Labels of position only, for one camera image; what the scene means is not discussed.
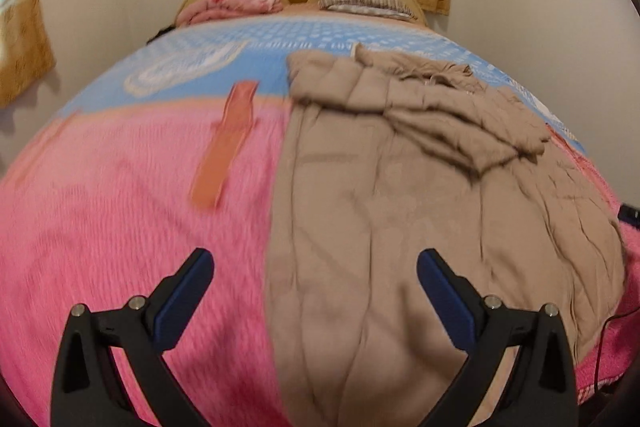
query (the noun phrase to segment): beige jacket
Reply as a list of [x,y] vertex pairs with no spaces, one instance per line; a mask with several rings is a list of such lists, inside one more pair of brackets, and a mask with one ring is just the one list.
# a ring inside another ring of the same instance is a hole
[[288,63],[266,302],[293,425],[415,427],[449,386],[465,354],[418,283],[425,248],[482,295],[556,303],[587,354],[622,295],[622,242],[543,121],[465,66],[360,45]]

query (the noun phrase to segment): black cable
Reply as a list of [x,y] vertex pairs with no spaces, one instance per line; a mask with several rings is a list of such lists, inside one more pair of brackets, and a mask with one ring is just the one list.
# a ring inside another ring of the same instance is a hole
[[620,315],[612,315],[606,321],[604,321],[604,325],[602,327],[602,332],[600,333],[600,345],[598,346],[598,357],[596,358],[596,370],[593,375],[593,394],[598,393],[598,373],[600,372],[600,357],[602,356],[602,344],[604,343],[604,333],[607,329],[607,326],[610,322],[616,321],[618,319],[624,319],[629,315],[633,315],[634,313],[640,311],[640,306],[634,308],[630,312],[622,313]]

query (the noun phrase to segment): blue gripper pad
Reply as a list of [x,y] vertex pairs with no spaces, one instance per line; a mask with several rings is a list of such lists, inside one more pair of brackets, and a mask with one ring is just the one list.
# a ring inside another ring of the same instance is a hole
[[442,259],[435,250],[424,250],[418,256],[417,271],[420,285],[436,310],[453,345],[457,349],[471,353],[476,345],[474,316],[449,279],[457,276],[448,269],[444,261],[441,261],[449,271],[449,274],[445,274],[438,266],[434,254],[438,259]]
[[184,274],[178,271],[180,282],[156,314],[153,341],[159,353],[174,349],[213,279],[212,254],[204,249],[197,252],[190,269]]

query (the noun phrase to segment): metal screw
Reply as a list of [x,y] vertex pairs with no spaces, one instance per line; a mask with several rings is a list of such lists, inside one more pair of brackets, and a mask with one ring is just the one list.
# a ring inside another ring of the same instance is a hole
[[86,311],[86,307],[84,304],[76,304],[73,308],[71,308],[71,314],[74,317],[79,317]]
[[137,295],[129,299],[129,308],[139,310],[146,303],[146,299],[142,295]]
[[499,297],[495,295],[487,295],[484,298],[484,304],[486,305],[487,308],[491,310],[497,310],[499,307],[502,306],[502,301],[500,300]]
[[549,315],[549,317],[556,317],[560,313],[558,306],[555,304],[545,304],[545,313]]

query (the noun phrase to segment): blue blanket section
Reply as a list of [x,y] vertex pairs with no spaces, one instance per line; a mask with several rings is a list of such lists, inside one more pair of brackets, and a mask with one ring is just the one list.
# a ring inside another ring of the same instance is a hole
[[471,65],[491,86],[509,86],[574,147],[575,137],[509,75],[443,36],[375,20],[322,16],[268,16],[207,23],[169,33],[125,58],[78,94],[60,112],[101,111],[139,103],[206,96],[226,97],[240,80],[258,80],[258,95],[286,97],[286,57],[320,49],[350,55],[356,42]]

